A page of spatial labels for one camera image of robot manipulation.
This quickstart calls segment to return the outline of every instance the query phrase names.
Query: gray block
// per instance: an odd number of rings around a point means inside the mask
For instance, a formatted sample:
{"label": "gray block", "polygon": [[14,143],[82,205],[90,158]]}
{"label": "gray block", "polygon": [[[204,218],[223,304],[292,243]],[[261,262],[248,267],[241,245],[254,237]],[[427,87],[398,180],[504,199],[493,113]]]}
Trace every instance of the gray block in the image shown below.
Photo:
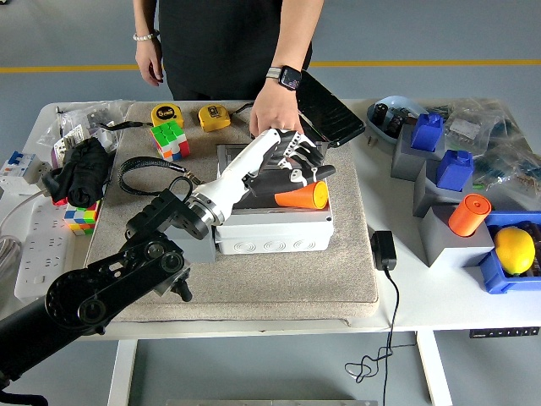
{"label": "gray block", "polygon": [[457,205],[466,195],[473,193],[472,178],[462,191],[442,189],[436,186],[436,171],[440,161],[426,161],[421,167],[413,189],[413,215],[424,217],[431,206]]}
{"label": "gray block", "polygon": [[419,225],[428,266],[477,266],[494,248],[484,222],[470,237],[461,237],[447,225],[456,206],[432,206]]}
{"label": "gray block", "polygon": [[165,231],[165,235],[184,251],[184,259],[190,264],[216,262],[216,245],[212,231],[201,240],[195,239],[183,228],[170,227]]}
{"label": "gray block", "polygon": [[427,160],[441,161],[445,154],[445,137],[441,136],[434,152],[412,148],[413,126],[404,124],[392,156],[391,176],[414,181]]}

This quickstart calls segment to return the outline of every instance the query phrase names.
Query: white cable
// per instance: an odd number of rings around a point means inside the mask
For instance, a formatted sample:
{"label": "white cable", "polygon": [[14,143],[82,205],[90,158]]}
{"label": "white cable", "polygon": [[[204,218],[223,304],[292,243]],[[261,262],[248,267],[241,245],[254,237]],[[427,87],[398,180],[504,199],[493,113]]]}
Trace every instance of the white cable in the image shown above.
{"label": "white cable", "polygon": [[36,197],[43,195],[45,191],[46,189],[40,190],[29,198],[21,201],[0,223],[0,281],[2,281],[8,275],[8,271],[12,269],[11,265],[19,257],[21,246],[17,237],[14,237],[13,235],[2,235],[3,226],[21,206],[25,205]]}

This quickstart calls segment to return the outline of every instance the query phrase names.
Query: bracelet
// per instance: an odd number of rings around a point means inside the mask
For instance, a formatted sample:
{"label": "bracelet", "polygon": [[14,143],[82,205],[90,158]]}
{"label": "bracelet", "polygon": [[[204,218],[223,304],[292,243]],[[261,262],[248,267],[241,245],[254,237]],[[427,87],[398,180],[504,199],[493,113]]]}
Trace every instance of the bracelet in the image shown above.
{"label": "bracelet", "polygon": [[148,34],[146,36],[137,36],[137,33],[135,33],[134,34],[134,41],[148,41],[148,40],[152,40],[152,39],[156,38],[159,35],[160,35],[160,31],[158,31],[158,30],[154,30],[153,32],[151,32],[150,34]]}

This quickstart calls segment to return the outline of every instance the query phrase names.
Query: white robotic hand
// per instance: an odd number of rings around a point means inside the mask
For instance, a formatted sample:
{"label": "white robotic hand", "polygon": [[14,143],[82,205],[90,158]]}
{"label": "white robotic hand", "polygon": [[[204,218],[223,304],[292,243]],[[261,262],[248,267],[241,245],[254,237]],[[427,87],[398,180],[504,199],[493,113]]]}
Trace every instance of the white robotic hand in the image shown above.
{"label": "white robotic hand", "polygon": [[268,162],[263,162],[263,165],[277,165],[282,169],[292,169],[292,161],[297,162],[302,168],[323,165],[323,155],[306,135],[283,129],[269,129],[263,134],[269,131],[276,132],[280,136],[280,144],[272,152]]}
{"label": "white robotic hand", "polygon": [[[293,169],[292,160],[301,168]],[[268,163],[280,169],[261,170]],[[335,172],[332,165],[322,163],[323,156],[305,135],[269,129],[248,144],[217,180],[195,188],[188,205],[207,225],[217,226],[250,191],[255,196],[288,192]]]}

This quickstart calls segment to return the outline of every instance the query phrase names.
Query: lemon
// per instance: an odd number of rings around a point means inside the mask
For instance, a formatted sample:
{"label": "lemon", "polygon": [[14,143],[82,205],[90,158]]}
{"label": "lemon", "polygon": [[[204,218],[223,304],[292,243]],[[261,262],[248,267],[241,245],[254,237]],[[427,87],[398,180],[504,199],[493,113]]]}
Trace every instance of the lemon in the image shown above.
{"label": "lemon", "polygon": [[511,275],[527,271],[535,258],[533,239],[516,227],[502,228],[494,238],[495,251],[501,267]]}

